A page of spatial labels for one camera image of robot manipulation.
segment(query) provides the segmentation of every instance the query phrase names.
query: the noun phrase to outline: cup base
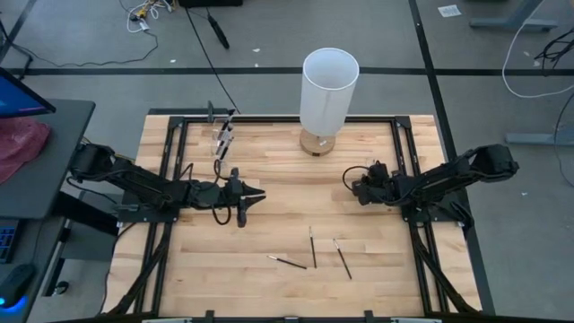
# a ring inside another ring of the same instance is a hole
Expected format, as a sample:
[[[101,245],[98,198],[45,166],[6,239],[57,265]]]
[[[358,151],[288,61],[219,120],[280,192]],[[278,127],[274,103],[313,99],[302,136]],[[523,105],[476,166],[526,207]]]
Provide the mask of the cup base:
[[[335,147],[334,136],[316,136],[309,131],[301,130],[299,143],[305,153],[313,157],[325,156]]]

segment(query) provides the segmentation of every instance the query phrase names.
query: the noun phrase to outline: wooden table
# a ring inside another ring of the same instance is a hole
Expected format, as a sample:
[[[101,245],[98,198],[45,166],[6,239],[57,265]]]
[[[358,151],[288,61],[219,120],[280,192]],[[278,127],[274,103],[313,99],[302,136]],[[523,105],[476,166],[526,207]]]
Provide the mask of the wooden table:
[[[138,165],[159,171],[169,117],[145,120]],[[411,116],[411,121],[422,171],[444,162],[433,116]],[[184,166],[195,164],[195,179],[213,179],[212,131],[208,124],[188,129]],[[266,190],[267,199],[249,209],[244,229],[237,227],[234,217],[229,225],[220,226],[211,212],[182,211],[171,236],[161,316],[202,317],[206,310],[215,310],[216,317],[361,317],[365,310],[378,317],[422,315],[413,249],[400,210],[360,206],[341,181],[346,168],[367,166],[373,159],[386,163],[389,170],[397,169],[390,127],[345,124],[335,149],[324,157],[304,153],[299,132],[297,123],[236,124],[236,139],[226,160],[239,167],[249,185]],[[360,174],[350,172],[348,178]],[[309,226],[315,235],[317,269]],[[433,227],[443,271],[465,299],[480,308],[461,229],[454,223]],[[139,274],[147,229],[147,223],[137,224],[118,242],[104,311],[117,304]],[[352,280],[333,238],[341,246]],[[287,266],[267,255],[309,269]],[[434,280],[427,276],[437,310]],[[150,282],[145,310],[152,298],[154,280]]]

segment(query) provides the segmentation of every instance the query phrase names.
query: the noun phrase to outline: mouse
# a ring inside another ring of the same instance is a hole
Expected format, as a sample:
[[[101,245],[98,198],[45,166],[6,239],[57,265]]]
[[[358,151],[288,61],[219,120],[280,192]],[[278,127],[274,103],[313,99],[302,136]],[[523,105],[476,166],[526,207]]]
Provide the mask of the mouse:
[[[33,264],[19,265],[0,284],[0,308],[9,309],[16,305],[28,290],[36,267]]]

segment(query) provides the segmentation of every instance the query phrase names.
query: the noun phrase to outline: black desk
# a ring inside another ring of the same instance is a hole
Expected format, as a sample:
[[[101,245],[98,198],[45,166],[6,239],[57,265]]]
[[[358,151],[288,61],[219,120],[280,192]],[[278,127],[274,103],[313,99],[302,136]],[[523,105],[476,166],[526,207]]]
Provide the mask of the black desk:
[[[20,214],[26,214],[26,217],[35,219],[27,220],[24,224],[12,262],[0,265],[0,280],[4,280],[16,266],[32,261],[38,237],[38,250],[33,260],[37,274],[26,292],[27,303],[17,314],[0,314],[3,315],[0,317],[3,323],[26,321],[60,240],[65,218],[71,218],[70,210],[78,210],[77,206],[81,206],[78,200],[68,200],[70,196],[61,193],[60,188],[95,104],[80,100],[50,102],[57,108],[57,113],[35,117],[51,127],[46,147],[37,159],[26,163],[14,176],[0,185],[1,217],[20,217]],[[63,198],[73,205],[62,207],[60,204]]]

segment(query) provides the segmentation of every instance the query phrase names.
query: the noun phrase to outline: floor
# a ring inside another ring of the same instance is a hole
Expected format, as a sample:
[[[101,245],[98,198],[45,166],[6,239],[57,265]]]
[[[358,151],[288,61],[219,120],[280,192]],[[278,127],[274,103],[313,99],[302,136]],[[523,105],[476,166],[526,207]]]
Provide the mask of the floor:
[[[123,0],[125,6],[139,4]],[[552,132],[569,93],[535,100],[515,97],[500,69],[514,32],[474,30],[471,17],[508,15],[519,0],[418,0],[430,57],[450,132],[458,153],[482,144],[504,143],[507,132]],[[457,4],[462,15],[443,18],[437,7]],[[203,14],[204,9],[195,9]],[[0,18],[16,43],[58,64],[142,57],[153,38],[126,31],[126,13],[117,0],[4,0]],[[351,52],[364,73],[351,113],[435,114],[443,121],[440,99],[429,86],[425,62],[407,0],[246,0],[241,7],[212,8],[230,41],[226,51],[207,22],[192,15],[222,81],[244,114],[298,113],[300,70],[316,48]],[[517,92],[553,92],[573,83],[571,76],[537,76],[534,56],[548,41],[572,27],[570,0],[546,1],[535,17],[552,17],[560,27],[548,33],[520,34],[509,59],[508,77]],[[190,28],[185,13],[160,11],[150,19],[159,48],[146,60],[126,65],[54,66],[35,60],[25,79],[47,98],[93,100],[97,104],[86,135],[135,156],[150,108],[205,107],[211,100],[229,107]],[[9,50],[0,66],[19,68],[23,57]],[[559,68],[573,75],[574,58]],[[563,125],[571,124],[568,110]],[[443,137],[445,144],[448,135]],[[512,180],[468,189],[496,312],[500,315],[571,319],[574,308],[574,192],[561,177],[552,147],[512,145],[520,171]],[[574,151],[560,149],[564,172],[574,178]],[[117,192],[112,187],[98,187]],[[70,262],[63,278],[73,290],[37,302],[30,322],[93,316],[108,264]],[[81,304],[70,310],[69,301]]]

